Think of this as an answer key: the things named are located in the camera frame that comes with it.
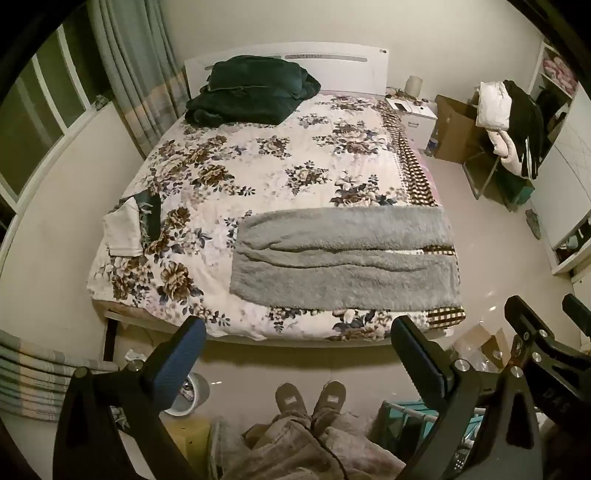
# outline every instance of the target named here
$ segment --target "white nightstand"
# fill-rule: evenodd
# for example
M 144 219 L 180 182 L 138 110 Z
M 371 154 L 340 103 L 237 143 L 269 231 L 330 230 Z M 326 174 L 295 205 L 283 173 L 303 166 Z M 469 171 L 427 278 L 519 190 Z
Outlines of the white nightstand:
M 386 100 L 390 107 L 400 115 L 402 124 L 406 128 L 407 137 L 413 146 L 419 150 L 425 150 L 435 128 L 437 115 L 426 104 L 416 106 L 412 102 L 397 98 Z

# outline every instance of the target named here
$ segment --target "metal bolt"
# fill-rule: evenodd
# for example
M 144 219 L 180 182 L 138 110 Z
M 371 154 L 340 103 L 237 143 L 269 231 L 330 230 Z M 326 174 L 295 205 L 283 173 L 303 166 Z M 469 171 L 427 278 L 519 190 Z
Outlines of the metal bolt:
M 523 377 L 523 370 L 519 367 L 511 367 L 511 373 L 514 377 L 521 378 Z
M 76 378 L 84 378 L 88 373 L 88 369 L 86 367 L 78 367 L 74 370 L 74 376 Z
M 144 363 L 141 360 L 132 360 L 127 364 L 126 369 L 132 372 L 137 372 L 141 370 L 143 366 Z
M 464 360 L 463 358 L 456 360 L 454 365 L 460 372 L 466 372 L 470 370 L 470 363 L 467 360 Z

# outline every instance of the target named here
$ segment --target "headboard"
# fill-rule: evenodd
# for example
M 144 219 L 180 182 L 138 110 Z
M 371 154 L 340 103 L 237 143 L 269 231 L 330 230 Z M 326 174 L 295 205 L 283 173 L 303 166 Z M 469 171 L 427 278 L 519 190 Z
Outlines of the headboard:
M 294 61 L 322 85 L 322 90 L 385 95 L 388 50 L 351 43 L 292 42 L 251 45 L 208 53 L 187 60 L 185 70 L 191 97 L 207 83 L 217 61 L 236 55 L 259 55 Z

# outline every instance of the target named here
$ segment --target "shoe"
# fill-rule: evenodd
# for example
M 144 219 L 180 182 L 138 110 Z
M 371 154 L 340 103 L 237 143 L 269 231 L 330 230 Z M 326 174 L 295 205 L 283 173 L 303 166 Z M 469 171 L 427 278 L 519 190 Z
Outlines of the shoe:
M 540 240 L 542 238 L 542 232 L 540 230 L 538 216 L 532 209 L 529 209 L 525 211 L 525 217 L 527 218 L 527 224 L 530 226 L 531 233 L 534 234 L 534 237 Z
M 286 411 L 300 411 L 308 415 L 304 399 L 293 384 L 284 383 L 279 385 L 279 388 L 275 392 L 275 401 L 281 413 L 285 413 Z
M 328 382 L 320 393 L 318 402 L 314 407 L 314 414 L 321 408 L 332 408 L 340 412 L 340 409 L 343 408 L 343 404 L 345 403 L 346 396 L 346 388 L 341 382 L 337 382 L 336 380 Z

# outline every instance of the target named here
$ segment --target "person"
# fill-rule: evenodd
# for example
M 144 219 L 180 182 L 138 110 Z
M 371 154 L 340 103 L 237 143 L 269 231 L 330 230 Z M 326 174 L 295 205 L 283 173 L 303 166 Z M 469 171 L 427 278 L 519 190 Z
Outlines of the person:
M 250 448 L 222 480 L 391 480 L 404 462 L 368 440 L 356 417 L 341 413 L 345 386 L 327 383 L 312 415 L 295 385 L 284 383 L 275 399 L 279 415 L 243 434 Z

